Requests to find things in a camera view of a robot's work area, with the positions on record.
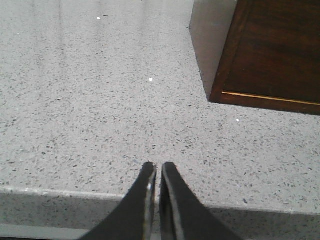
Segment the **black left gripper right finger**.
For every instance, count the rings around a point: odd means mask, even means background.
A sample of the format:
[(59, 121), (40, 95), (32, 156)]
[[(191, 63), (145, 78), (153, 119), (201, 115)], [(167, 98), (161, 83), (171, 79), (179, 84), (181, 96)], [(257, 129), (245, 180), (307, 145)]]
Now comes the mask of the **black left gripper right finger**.
[(162, 240), (239, 240), (190, 190), (176, 165), (162, 165), (160, 184)]

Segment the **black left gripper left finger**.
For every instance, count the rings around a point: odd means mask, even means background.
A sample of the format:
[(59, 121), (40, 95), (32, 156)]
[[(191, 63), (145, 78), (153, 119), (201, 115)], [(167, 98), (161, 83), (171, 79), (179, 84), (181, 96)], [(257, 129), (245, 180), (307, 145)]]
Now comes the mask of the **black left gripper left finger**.
[(82, 240), (150, 240), (155, 214), (157, 167), (143, 164), (142, 169), (118, 206)]

